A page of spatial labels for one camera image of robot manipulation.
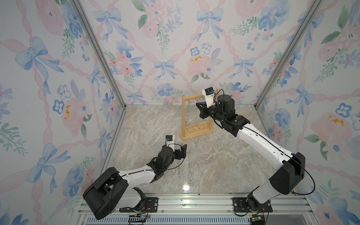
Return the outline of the wooden jewelry display stand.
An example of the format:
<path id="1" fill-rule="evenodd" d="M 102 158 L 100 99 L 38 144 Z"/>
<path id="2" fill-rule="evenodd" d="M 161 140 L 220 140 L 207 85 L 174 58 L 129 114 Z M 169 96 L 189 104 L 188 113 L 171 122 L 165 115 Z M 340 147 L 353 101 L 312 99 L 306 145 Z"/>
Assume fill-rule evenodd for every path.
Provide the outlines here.
<path id="1" fill-rule="evenodd" d="M 199 122 L 191 125 L 186 125 L 186 104 L 192 100 L 199 100 L 204 98 L 203 94 L 196 94 L 192 96 L 182 96 L 182 119 L 181 119 L 181 130 L 180 137 L 182 140 L 189 140 L 203 135 L 207 135 L 213 132 L 214 120 L 209 117 L 207 121 Z"/>

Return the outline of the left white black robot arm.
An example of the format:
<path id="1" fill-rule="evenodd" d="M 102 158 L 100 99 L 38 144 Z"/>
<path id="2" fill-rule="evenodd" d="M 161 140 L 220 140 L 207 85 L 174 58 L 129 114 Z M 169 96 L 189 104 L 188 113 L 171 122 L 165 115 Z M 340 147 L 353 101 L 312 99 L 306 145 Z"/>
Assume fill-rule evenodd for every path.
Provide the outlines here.
<path id="1" fill-rule="evenodd" d="M 85 190 L 83 199 L 97 220 L 117 208 L 146 209 L 147 197 L 138 186 L 159 180 L 167 170 L 171 170 L 175 160 L 184 160 L 186 156 L 186 144 L 170 143 L 163 145 L 159 154 L 142 168 L 118 171 L 110 167 Z"/>

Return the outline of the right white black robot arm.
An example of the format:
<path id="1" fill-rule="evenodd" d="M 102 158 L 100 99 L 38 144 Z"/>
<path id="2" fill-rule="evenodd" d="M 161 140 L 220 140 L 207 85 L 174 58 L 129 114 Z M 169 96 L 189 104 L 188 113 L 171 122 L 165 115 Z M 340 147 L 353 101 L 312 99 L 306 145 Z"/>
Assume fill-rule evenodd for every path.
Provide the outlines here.
<path id="1" fill-rule="evenodd" d="M 249 119 L 237 114 L 234 100 L 229 95 L 214 97 L 214 94 L 207 95 L 204 102 L 196 104 L 200 118 L 212 118 L 221 129 L 252 146 L 276 170 L 265 183 L 247 195 L 245 205 L 248 211 L 257 212 L 271 199 L 292 193 L 308 174 L 305 156 L 282 148 L 260 132 Z"/>

